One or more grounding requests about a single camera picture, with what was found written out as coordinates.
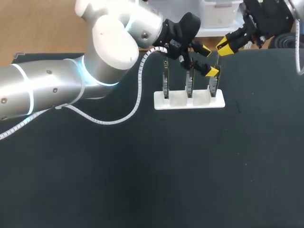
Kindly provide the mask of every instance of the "dark mat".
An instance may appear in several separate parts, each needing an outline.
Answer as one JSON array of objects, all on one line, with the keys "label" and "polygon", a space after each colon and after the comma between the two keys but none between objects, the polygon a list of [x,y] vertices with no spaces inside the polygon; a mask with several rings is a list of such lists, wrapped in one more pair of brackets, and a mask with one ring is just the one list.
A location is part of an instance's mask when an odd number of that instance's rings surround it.
[{"label": "dark mat", "polygon": [[[129,121],[99,126],[48,111],[0,142],[0,227],[304,227],[304,78],[294,60],[289,49],[226,57],[224,109],[156,111],[163,56],[153,54]],[[77,106],[101,120],[125,116],[137,69],[106,99]],[[178,62],[170,74],[171,89],[183,89]],[[18,121],[0,123],[0,132]]]}]

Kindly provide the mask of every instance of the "white stand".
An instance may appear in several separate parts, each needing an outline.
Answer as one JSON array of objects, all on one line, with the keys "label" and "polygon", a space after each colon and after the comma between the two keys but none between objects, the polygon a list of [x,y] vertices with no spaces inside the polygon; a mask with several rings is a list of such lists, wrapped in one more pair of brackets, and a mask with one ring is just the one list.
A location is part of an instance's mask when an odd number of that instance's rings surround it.
[{"label": "white stand", "polygon": [[223,108],[225,100],[220,89],[216,97],[211,97],[209,86],[204,90],[193,90],[193,98],[188,98],[186,90],[170,91],[169,99],[165,99],[163,91],[154,93],[154,108],[167,109],[194,109],[194,108]]}]

